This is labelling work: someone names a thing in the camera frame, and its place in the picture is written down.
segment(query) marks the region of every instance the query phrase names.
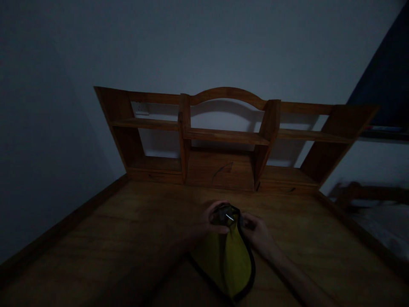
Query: wooden shelf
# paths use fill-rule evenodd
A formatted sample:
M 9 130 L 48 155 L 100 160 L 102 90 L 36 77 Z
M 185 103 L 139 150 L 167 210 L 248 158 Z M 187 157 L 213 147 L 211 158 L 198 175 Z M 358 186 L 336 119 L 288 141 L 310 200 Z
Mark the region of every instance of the wooden shelf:
M 305 141 L 329 142 L 329 143 L 352 143 L 354 140 L 324 133 L 321 131 L 279 129 L 278 139 L 300 139 Z
M 111 125 L 115 127 L 130 127 L 130 128 L 178 131 L 178 122 L 165 121 L 165 120 L 159 120 L 159 119 L 131 118 L 131 119 L 123 119 L 120 121 L 111 122 Z
M 241 131 L 189 128 L 183 138 L 216 142 L 269 145 L 269 141 L 264 139 L 258 133 Z
M 318 186 L 318 183 L 312 180 L 299 168 L 280 167 L 267 165 L 264 169 L 260 182 L 269 182 L 286 185 L 306 185 Z
M 254 191 L 253 153 L 192 147 L 186 184 Z
M 153 173 L 181 174 L 180 159 L 146 156 L 135 159 L 129 168 L 134 171 L 149 171 Z

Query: forearm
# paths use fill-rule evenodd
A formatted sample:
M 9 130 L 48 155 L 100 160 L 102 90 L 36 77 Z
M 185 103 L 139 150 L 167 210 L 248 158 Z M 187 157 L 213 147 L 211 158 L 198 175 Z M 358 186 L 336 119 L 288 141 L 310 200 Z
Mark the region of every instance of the forearm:
M 277 245 L 271 247 L 268 262 L 281 273 L 306 306 L 338 306 Z

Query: black trim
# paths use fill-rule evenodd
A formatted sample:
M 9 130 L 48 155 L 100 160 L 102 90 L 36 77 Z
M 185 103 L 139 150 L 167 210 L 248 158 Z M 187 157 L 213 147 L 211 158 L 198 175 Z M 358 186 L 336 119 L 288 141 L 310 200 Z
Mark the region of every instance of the black trim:
M 227 294 L 222 292 L 220 290 L 220 288 L 217 286 L 217 284 L 213 281 L 213 279 L 211 279 L 209 277 L 209 275 L 207 275 L 206 272 L 202 270 L 202 268 L 196 263 L 196 261 L 190 255 L 190 253 L 187 254 L 187 258 L 189 259 L 189 261 L 193 265 L 193 267 L 196 269 L 196 271 L 205 279 L 205 281 L 207 281 L 207 283 L 210 285 L 210 287 L 214 288 L 215 291 L 220 295 L 220 297 L 223 300 L 228 302 L 231 306 L 235 306 L 236 303 L 238 303 L 241 299 L 243 299 L 250 292 L 251 288 L 253 287 L 254 279 L 256 277 L 256 262 L 254 261 L 254 256 L 253 256 L 253 253 L 251 251 L 251 246 L 250 246 L 249 242 L 247 241 L 247 239 L 245 238 L 245 236 L 243 235 L 243 232 L 242 232 L 241 223 L 240 223 L 242 215 L 240 213 L 240 210 L 238 208 L 234 207 L 234 206 L 231 206 L 231 207 L 233 208 L 233 210 L 236 210 L 238 215 L 239 215 L 239 219 L 237 221 L 237 229 L 239 231 L 240 237 L 243 240 L 244 245 L 246 246 L 248 256 L 250 257 L 250 263 L 251 263 L 250 278 L 249 278 L 249 281 L 248 281 L 247 285 L 244 287 L 244 289 L 242 291 L 240 291 L 239 293 L 237 293 L 233 297 L 233 299 L 231 299 L 230 296 L 228 296 Z

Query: white wall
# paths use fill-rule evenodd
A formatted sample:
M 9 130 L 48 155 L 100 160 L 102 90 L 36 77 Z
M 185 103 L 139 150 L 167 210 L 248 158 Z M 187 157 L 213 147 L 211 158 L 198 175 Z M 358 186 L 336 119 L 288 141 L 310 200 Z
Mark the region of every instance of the white wall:
M 22 6 L 0 8 L 0 263 L 116 179 L 42 20 Z
M 176 94 L 233 86 L 264 99 L 344 104 L 404 1 L 1 5 L 1 165 L 9 178 L 0 262 L 124 173 L 93 86 Z M 194 125 L 257 128 L 254 110 L 198 108 Z M 316 119 L 284 121 L 308 129 Z M 177 155 L 175 134 L 164 143 L 155 132 L 142 137 L 148 153 Z M 298 166 L 304 151 L 279 142 L 270 163 Z
M 38 14 L 47 20 L 78 99 L 119 176 L 123 168 L 94 85 L 192 95 L 233 86 L 263 99 L 344 104 L 403 5 L 402 0 L 48 0 Z M 202 110 L 192 119 L 196 126 L 259 125 L 260 116 L 240 106 L 221 112 L 197 108 Z M 176 108 L 151 111 L 173 120 L 177 115 Z M 316 119 L 301 118 L 302 128 L 312 128 Z M 178 156 L 176 133 L 141 134 L 147 154 Z M 303 147 L 280 140 L 269 164 L 299 166 Z
M 328 195 L 337 183 L 409 188 L 409 144 L 357 141 L 321 187 Z

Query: hand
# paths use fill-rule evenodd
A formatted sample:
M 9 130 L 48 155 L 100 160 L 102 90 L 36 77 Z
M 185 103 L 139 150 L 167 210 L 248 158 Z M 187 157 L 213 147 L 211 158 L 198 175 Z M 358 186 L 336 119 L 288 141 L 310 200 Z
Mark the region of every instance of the hand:
M 213 202 L 200 216 L 199 220 L 192 225 L 185 235 L 184 241 L 188 243 L 187 249 L 192 249 L 196 242 L 204 237 L 209 232 L 215 232 L 225 235 L 229 232 L 229 228 L 223 225 L 211 224 L 213 212 L 223 203 L 229 203 L 227 200 L 218 200 Z
M 278 248 L 270 231 L 262 218 L 250 213 L 243 212 L 243 234 L 250 241 L 253 247 L 266 260 L 271 258 L 271 254 Z

